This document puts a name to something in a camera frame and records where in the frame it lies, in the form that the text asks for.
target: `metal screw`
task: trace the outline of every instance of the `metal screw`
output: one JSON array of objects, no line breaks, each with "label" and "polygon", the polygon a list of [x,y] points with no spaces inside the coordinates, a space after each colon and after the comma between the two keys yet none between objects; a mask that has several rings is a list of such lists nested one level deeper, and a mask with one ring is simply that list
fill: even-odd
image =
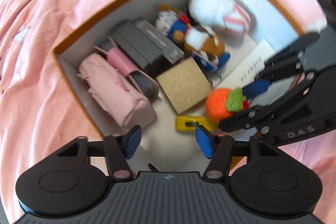
[{"label": "metal screw", "polygon": [[253,110],[249,113],[249,118],[252,118],[254,115],[255,115],[255,111]]},{"label": "metal screw", "polygon": [[260,130],[260,133],[261,133],[261,134],[266,134],[266,133],[268,133],[268,131],[269,131],[269,127],[263,127],[263,128]]},{"label": "metal screw", "polygon": [[125,178],[128,178],[131,175],[131,173],[127,170],[118,170],[118,171],[114,172],[113,175],[117,179],[125,179]]},{"label": "metal screw", "polygon": [[223,174],[218,170],[211,170],[206,173],[206,176],[210,179],[219,179]]},{"label": "metal screw", "polygon": [[307,80],[311,80],[311,79],[313,79],[314,75],[315,75],[315,73],[314,73],[313,71],[309,72],[309,73],[307,74]]}]

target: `yellow box cutter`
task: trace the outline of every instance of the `yellow box cutter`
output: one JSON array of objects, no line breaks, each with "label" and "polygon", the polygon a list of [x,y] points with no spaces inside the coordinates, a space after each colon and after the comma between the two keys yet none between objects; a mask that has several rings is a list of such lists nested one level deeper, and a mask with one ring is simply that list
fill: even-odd
[{"label": "yellow box cutter", "polygon": [[204,126],[212,132],[218,128],[218,125],[209,117],[203,116],[177,116],[175,118],[175,130],[182,132],[193,132],[197,126]]}]

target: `gray ribbed panel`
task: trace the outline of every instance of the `gray ribbed panel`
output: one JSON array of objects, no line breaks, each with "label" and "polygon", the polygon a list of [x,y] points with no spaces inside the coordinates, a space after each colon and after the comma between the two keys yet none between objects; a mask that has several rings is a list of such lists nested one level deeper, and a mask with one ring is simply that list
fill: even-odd
[{"label": "gray ribbed panel", "polygon": [[204,182],[198,173],[141,173],[116,184],[106,199],[82,215],[41,219],[26,214],[18,224],[317,224],[313,215],[271,220],[240,208],[224,186]]}]

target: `green knitted leaf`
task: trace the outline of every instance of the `green knitted leaf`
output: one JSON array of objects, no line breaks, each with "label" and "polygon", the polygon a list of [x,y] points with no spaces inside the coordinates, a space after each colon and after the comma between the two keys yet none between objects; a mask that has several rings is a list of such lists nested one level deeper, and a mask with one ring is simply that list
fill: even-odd
[{"label": "green knitted leaf", "polygon": [[236,88],[229,92],[225,107],[228,111],[239,112],[243,110],[243,102],[245,100],[246,97],[243,95],[243,90],[241,88]]}]

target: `wrinkled blanket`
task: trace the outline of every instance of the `wrinkled blanket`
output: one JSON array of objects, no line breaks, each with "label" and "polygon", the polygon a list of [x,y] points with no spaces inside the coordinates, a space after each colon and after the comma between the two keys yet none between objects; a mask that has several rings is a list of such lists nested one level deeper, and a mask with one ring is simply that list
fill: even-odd
[{"label": "wrinkled blanket", "polygon": [[[113,0],[0,0],[0,193],[8,220],[22,211],[17,178],[32,165],[79,135],[101,136],[62,79],[51,49]],[[303,29],[320,27],[325,17],[316,0],[277,0]],[[286,148],[312,168],[324,186],[315,213],[335,223],[336,136],[327,134]]]}]

